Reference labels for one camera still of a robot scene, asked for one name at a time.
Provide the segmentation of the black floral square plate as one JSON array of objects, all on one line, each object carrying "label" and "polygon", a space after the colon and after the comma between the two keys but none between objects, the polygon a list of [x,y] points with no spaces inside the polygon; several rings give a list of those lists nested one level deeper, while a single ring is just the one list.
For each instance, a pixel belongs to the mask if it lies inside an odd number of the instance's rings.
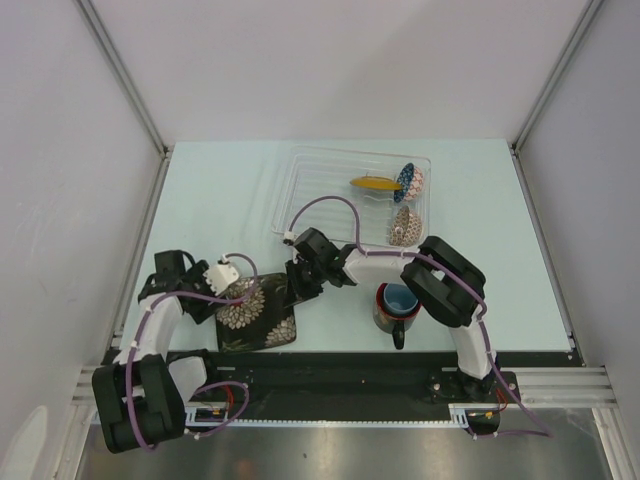
[{"label": "black floral square plate", "polygon": [[218,350],[244,353],[293,343],[297,325],[293,308],[284,306],[286,288],[284,273],[260,275],[247,300],[219,308],[215,313]]}]

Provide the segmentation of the clear wire dish rack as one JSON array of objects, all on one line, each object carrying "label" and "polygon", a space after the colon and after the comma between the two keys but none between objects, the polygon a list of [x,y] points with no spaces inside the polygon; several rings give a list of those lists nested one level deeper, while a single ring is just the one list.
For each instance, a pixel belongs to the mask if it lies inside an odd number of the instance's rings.
[{"label": "clear wire dish rack", "polygon": [[[397,204],[394,191],[352,186],[361,176],[396,181],[402,168],[414,163],[425,174],[425,187],[414,201]],[[429,230],[431,162],[426,157],[344,148],[295,146],[280,169],[274,191],[271,230],[294,235],[313,227],[334,242],[359,239],[366,248],[392,247],[389,230],[398,210],[408,206],[422,219],[420,243]]]}]

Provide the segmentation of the yellow round plate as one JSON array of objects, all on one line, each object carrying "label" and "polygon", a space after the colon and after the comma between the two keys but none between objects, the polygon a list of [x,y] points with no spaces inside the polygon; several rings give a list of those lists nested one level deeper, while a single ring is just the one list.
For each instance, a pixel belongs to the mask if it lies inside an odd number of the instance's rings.
[{"label": "yellow round plate", "polygon": [[397,191],[403,188],[401,183],[380,176],[361,176],[350,180],[352,186],[380,191]]}]

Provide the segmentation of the brown lattice pattern bowl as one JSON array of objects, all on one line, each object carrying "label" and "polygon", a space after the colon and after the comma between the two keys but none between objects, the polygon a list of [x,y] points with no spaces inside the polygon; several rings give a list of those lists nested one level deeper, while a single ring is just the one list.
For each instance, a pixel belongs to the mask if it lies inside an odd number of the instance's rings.
[{"label": "brown lattice pattern bowl", "polygon": [[421,217],[408,206],[401,207],[393,219],[389,230],[389,244],[397,247],[411,247],[418,243],[423,234]]}]

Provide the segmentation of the blue triangle pattern bowl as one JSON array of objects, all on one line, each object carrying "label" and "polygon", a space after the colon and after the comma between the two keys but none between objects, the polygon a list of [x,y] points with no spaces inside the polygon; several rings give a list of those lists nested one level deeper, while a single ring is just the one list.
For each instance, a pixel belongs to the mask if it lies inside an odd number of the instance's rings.
[{"label": "blue triangle pattern bowl", "polygon": [[421,168],[414,163],[407,163],[396,178],[396,182],[401,185],[394,191],[393,200],[395,203],[407,203],[416,200],[425,187],[425,174]]}]

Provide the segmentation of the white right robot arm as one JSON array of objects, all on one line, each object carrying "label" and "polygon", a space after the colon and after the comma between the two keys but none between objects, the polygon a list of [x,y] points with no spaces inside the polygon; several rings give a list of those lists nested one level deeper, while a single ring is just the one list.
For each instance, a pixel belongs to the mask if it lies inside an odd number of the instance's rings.
[{"label": "white right robot arm", "polygon": [[323,285],[404,284],[436,322],[449,329],[457,354],[463,393],[484,401],[497,389],[496,354],[482,326],[486,314],[484,274],[451,245],[427,237],[415,251],[366,250],[355,243],[341,248],[319,230],[287,233],[293,250],[286,262],[286,306],[318,297]]}]

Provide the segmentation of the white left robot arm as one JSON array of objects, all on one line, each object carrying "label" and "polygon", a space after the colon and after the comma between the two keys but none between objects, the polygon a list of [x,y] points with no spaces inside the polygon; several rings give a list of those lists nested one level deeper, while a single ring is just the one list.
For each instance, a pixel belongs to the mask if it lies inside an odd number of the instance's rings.
[{"label": "white left robot arm", "polygon": [[205,365],[202,353],[169,361],[170,340],[186,316],[197,325],[214,313],[200,297],[212,295],[204,278],[209,264],[183,250],[154,255],[155,271],[138,295],[138,330],[112,363],[92,375],[102,433],[112,453],[147,448],[184,434],[185,403],[193,394],[214,397],[220,374]]}]

